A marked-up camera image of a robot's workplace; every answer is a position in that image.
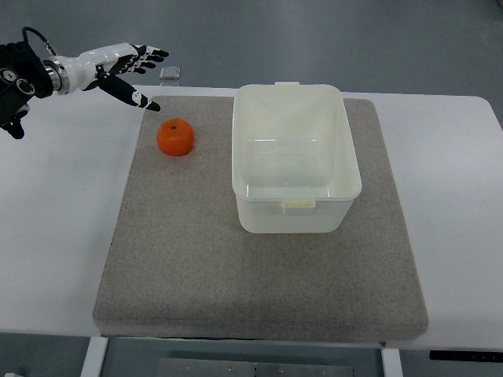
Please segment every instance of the small metal block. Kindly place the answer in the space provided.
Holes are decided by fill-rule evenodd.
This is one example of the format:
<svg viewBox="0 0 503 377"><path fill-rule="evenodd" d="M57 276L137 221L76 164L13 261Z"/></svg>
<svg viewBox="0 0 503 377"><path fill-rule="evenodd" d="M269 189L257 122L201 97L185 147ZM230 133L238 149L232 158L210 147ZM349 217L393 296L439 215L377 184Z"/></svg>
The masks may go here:
<svg viewBox="0 0 503 377"><path fill-rule="evenodd" d="M161 80L180 79L180 67L162 67L160 70L159 79Z"/></svg>

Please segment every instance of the container handle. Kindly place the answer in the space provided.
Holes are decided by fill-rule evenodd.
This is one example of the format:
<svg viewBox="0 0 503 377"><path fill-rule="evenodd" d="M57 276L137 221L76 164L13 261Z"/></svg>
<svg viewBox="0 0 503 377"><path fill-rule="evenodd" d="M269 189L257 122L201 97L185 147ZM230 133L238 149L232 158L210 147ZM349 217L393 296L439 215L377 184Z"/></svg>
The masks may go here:
<svg viewBox="0 0 503 377"><path fill-rule="evenodd" d="M313 199L290 199L283 201L283 214L313 214L316 202Z"/></svg>
<svg viewBox="0 0 503 377"><path fill-rule="evenodd" d="M274 85L300 85L298 81L276 81Z"/></svg>

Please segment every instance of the white plastic container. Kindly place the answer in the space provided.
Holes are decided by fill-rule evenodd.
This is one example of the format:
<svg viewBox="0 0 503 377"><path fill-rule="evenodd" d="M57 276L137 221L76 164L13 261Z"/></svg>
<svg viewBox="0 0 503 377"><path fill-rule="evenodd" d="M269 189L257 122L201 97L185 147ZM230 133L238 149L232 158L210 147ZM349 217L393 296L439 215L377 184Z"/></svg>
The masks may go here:
<svg viewBox="0 0 503 377"><path fill-rule="evenodd" d="M362 190L340 91L297 82L241 87L232 179L249 232L335 230Z"/></svg>

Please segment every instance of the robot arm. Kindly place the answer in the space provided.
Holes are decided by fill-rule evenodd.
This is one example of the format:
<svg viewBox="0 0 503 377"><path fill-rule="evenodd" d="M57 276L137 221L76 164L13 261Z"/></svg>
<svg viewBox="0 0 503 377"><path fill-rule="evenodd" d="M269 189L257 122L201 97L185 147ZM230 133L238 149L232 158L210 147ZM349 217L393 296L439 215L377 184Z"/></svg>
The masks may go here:
<svg viewBox="0 0 503 377"><path fill-rule="evenodd" d="M53 56L41 62L28 44L26 29L36 33ZM145 73L145 69L154 68L156 62L168 56L166 51L121 43L93 49L78 57L62 57L34 29L26 27L23 33L24 41L0 45L0 127L13 137L24 135L20 119L28 113L26 103L33 96L44 98L52 93L66 95L77 89L99 87L132 106L160 110L157 103L117 75Z"/></svg>

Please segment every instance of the orange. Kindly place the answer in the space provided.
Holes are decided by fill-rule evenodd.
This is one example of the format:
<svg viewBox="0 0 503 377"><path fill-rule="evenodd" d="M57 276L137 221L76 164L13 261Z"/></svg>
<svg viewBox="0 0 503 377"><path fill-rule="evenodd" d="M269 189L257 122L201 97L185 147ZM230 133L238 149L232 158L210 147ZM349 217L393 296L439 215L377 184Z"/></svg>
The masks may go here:
<svg viewBox="0 0 503 377"><path fill-rule="evenodd" d="M156 135L157 146L170 156L183 156L192 151L194 138L194 130L182 118L165 120Z"/></svg>

